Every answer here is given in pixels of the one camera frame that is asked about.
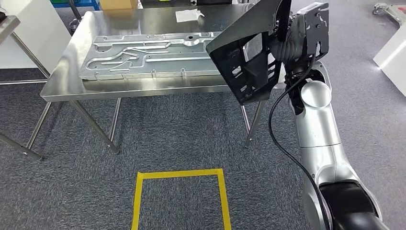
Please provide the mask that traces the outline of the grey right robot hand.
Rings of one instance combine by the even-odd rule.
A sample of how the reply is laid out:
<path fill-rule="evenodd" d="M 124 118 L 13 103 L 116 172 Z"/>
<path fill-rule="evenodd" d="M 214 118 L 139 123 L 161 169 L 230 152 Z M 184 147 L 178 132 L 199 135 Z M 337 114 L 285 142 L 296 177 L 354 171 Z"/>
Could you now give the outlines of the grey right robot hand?
<path fill-rule="evenodd" d="M 278 21 L 277 38 L 280 42 L 285 42 L 289 27 L 291 14 L 291 0 L 282 0 L 277 10 L 276 19 Z"/>

